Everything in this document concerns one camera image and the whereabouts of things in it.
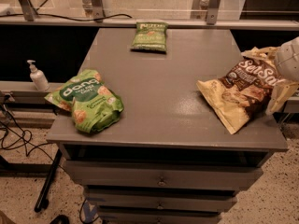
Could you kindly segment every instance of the printed logo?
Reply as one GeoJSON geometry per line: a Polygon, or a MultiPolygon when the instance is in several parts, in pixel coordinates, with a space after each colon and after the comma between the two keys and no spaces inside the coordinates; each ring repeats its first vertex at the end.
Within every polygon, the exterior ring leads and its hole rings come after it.
{"type": "Polygon", "coordinates": [[[98,90],[102,85],[103,83],[95,78],[87,78],[66,86],[60,90],[60,95],[66,101],[72,101],[74,97],[81,102],[89,101],[98,94],[98,90]]]}
{"type": "Polygon", "coordinates": [[[278,75],[276,71],[270,67],[270,65],[263,63],[262,65],[256,65],[253,60],[247,60],[238,64],[240,68],[237,68],[235,71],[242,73],[244,79],[248,79],[247,82],[252,83],[256,78],[262,80],[270,86],[274,86],[278,83],[278,75]]]}

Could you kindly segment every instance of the green snack bag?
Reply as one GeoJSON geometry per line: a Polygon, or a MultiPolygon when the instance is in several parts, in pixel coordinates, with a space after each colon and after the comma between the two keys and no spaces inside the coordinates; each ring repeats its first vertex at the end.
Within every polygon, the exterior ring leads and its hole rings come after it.
{"type": "Polygon", "coordinates": [[[117,122],[123,110],[121,98],[104,86],[95,70],[84,70],[45,99],[71,111],[76,128],[85,133],[100,132],[117,122]]]}
{"type": "Polygon", "coordinates": [[[132,49],[145,49],[167,52],[166,30],[164,22],[138,22],[132,49]]]}

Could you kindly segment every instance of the soap dispenser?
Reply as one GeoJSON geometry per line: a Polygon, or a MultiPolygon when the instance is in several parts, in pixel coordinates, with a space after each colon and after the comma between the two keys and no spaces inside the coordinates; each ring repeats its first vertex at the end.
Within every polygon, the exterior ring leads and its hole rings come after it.
{"type": "Polygon", "coordinates": [[[29,68],[31,70],[30,78],[35,83],[36,88],[39,91],[46,91],[49,88],[49,82],[47,81],[44,73],[41,70],[38,70],[34,63],[34,60],[28,60],[29,68]]]}

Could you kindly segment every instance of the terrazzo floor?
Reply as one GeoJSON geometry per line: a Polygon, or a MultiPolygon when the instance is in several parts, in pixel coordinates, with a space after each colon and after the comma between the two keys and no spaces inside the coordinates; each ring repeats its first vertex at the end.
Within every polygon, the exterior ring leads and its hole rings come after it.
{"type": "MultiPolygon", "coordinates": [[[[29,130],[33,134],[32,144],[46,142],[48,128],[29,130]]],[[[285,123],[283,133],[288,143],[288,152],[276,153],[270,158],[263,166],[262,177],[249,190],[237,195],[237,204],[222,214],[220,224],[299,223],[299,120],[285,123]]],[[[16,139],[16,135],[10,132],[5,145],[16,139]]],[[[57,150],[55,144],[42,148],[54,158],[57,150]]],[[[40,150],[33,151],[29,157],[25,157],[24,151],[24,148],[0,150],[0,155],[9,162],[51,163],[50,158],[40,150]]],[[[50,224],[58,215],[68,216],[71,224],[81,223],[79,211],[84,201],[83,189],[74,184],[61,168],[58,168],[50,187],[49,207],[39,213],[34,211],[44,180],[0,177],[0,210],[16,224],[50,224]]]]}

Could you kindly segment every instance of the gray cabinet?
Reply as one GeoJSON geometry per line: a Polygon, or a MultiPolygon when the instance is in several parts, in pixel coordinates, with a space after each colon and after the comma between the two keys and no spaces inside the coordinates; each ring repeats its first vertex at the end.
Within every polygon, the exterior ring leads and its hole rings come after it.
{"type": "Polygon", "coordinates": [[[228,134],[196,89],[197,79],[223,76],[239,61],[230,31],[169,29],[167,54],[130,51],[134,35],[100,29],[82,65],[121,96],[121,120],[88,135],[62,112],[47,139],[103,220],[218,223],[263,163],[287,150],[284,137],[263,114],[228,134]]]}

